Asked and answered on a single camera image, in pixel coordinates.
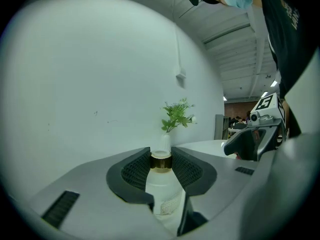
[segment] ceiling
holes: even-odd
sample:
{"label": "ceiling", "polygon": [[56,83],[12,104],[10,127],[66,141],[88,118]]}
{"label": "ceiling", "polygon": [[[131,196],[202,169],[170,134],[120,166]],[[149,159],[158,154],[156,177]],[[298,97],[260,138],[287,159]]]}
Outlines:
{"label": "ceiling", "polygon": [[268,31],[261,8],[247,10],[200,1],[152,0],[168,10],[174,2],[174,17],[193,30],[209,55],[219,65],[227,102],[256,101],[275,79],[276,64],[268,43]]}

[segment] fluorescent light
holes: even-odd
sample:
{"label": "fluorescent light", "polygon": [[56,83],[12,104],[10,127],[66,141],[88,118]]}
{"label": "fluorescent light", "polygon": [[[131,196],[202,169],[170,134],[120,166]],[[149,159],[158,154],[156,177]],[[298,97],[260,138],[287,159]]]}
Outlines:
{"label": "fluorescent light", "polygon": [[263,98],[264,96],[266,96],[267,95],[267,91],[265,91],[263,94],[262,94],[262,96],[261,96],[261,98]]}
{"label": "fluorescent light", "polygon": [[274,80],[273,83],[270,85],[270,87],[274,87],[274,86],[276,86],[276,84],[277,84],[277,81]]}

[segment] curved white wall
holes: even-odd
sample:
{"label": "curved white wall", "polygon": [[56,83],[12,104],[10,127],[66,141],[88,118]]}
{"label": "curved white wall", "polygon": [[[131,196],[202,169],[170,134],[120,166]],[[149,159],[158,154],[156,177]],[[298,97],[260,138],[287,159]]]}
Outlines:
{"label": "curved white wall", "polygon": [[1,172],[29,199],[75,166],[157,148],[164,102],[187,97],[198,124],[173,144],[213,140],[224,113],[217,69],[203,47],[130,0],[40,0],[14,18],[2,40]]}

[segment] brick wall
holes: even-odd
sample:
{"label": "brick wall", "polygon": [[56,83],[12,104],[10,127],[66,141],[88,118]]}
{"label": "brick wall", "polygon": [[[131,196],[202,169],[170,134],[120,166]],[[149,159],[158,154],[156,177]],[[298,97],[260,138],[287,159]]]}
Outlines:
{"label": "brick wall", "polygon": [[225,103],[224,104],[224,115],[226,117],[235,118],[239,116],[243,119],[247,117],[247,111],[251,111],[257,101],[254,102],[240,102],[240,103]]}

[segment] white flower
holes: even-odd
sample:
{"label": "white flower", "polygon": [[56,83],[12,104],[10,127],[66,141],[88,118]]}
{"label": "white flower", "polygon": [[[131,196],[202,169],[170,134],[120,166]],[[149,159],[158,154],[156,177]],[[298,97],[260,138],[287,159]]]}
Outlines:
{"label": "white flower", "polygon": [[193,117],[191,118],[191,123],[192,123],[192,124],[196,124],[196,123],[197,123],[197,118],[196,118],[195,116],[193,116]]}

